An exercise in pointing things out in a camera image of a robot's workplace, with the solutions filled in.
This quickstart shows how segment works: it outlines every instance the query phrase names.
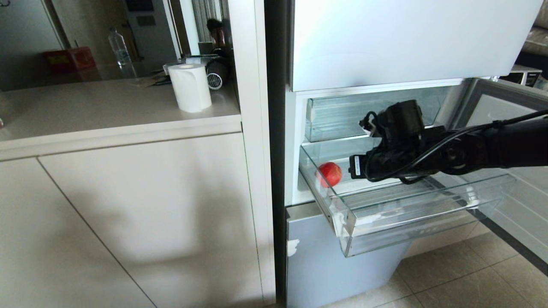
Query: white kitchen counter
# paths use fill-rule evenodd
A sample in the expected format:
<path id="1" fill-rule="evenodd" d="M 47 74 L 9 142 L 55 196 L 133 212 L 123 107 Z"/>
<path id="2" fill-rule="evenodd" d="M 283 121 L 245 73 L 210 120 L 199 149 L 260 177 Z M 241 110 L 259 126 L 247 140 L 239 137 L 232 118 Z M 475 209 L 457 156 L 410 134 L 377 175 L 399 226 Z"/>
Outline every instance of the white kitchen counter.
<path id="1" fill-rule="evenodd" d="M 0 94 L 0 160 L 123 144 L 241 131 L 231 84 L 212 105 L 188 113 L 171 85 L 136 87 L 132 79 L 85 82 Z"/>

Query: glass shelf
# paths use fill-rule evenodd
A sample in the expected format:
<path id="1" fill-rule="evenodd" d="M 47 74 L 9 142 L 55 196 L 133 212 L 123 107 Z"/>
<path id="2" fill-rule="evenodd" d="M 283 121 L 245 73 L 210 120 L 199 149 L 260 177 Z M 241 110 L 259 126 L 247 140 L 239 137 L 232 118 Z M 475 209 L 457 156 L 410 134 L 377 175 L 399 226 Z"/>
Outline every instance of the glass shelf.
<path id="1" fill-rule="evenodd" d="M 306 138 L 310 142 L 364 135 L 358 122 L 369 111 L 379 112 L 400 101 L 415 99 L 423 122 L 431 125 L 451 87 L 399 90 L 328 98 L 308 99 Z"/>
<path id="2" fill-rule="evenodd" d="M 491 213 L 515 182 L 502 169 L 460 176 L 437 173 L 411 185 L 397 179 L 351 179 L 349 156 L 379 142 L 361 137 L 303 144 L 300 149 L 299 170 L 347 257 L 473 223 L 481 213 Z M 318 166 L 326 162 L 342 169 L 341 182 L 334 187 L 321 185 Z"/>

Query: cabinet door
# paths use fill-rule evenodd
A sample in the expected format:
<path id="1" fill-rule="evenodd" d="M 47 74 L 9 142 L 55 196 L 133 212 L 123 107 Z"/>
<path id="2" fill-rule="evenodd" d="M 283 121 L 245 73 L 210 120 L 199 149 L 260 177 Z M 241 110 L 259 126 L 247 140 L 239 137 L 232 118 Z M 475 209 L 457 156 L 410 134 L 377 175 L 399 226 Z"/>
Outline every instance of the cabinet door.
<path id="1" fill-rule="evenodd" d="M 292 89 L 507 75 L 542 0 L 295 0 Z"/>
<path id="2" fill-rule="evenodd" d="M 475 79 L 455 126 L 473 126 L 548 109 L 545 92 L 510 82 Z M 506 232 L 548 262 L 548 167 L 507 170 L 517 182 L 488 215 Z"/>
<path id="3" fill-rule="evenodd" d="M 153 307 L 36 159 L 0 174 L 0 306 Z"/>
<path id="4" fill-rule="evenodd" d="M 241 133 L 40 161 L 158 307 L 262 305 Z"/>

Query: refrigerator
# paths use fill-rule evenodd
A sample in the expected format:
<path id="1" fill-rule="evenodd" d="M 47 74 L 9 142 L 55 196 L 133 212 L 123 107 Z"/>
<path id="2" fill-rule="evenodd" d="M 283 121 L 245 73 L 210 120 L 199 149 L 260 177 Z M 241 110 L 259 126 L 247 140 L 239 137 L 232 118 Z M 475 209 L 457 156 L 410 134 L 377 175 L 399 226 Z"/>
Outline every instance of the refrigerator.
<path id="1" fill-rule="evenodd" d="M 400 101 L 416 100 L 427 127 L 447 129 L 548 109 L 546 93 L 498 80 L 541 5 L 265 2 L 279 300 L 319 307 L 382 286 L 413 241 L 478 220 L 548 261 L 547 167 L 437 173 L 411 185 L 346 171 L 351 155 L 380 141 L 358 122 Z M 335 186 L 318 176 L 326 162 L 342 169 Z"/>

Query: apple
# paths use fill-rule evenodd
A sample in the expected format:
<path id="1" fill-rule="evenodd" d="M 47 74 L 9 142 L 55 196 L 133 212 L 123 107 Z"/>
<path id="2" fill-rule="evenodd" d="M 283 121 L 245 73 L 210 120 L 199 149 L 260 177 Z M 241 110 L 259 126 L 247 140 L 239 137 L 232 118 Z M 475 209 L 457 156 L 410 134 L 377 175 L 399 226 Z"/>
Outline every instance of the apple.
<path id="1" fill-rule="evenodd" d="M 331 187 L 337 185 L 341 178 L 343 178 L 343 171 L 341 170 L 341 167 L 334 162 L 327 162 L 321 165 L 319 167 L 319 171 L 323 174 L 323 177 L 318 172 L 316 172 L 316 177 L 320 180 L 320 184 L 325 188 L 329 187 L 329 185 L 331 185 Z"/>

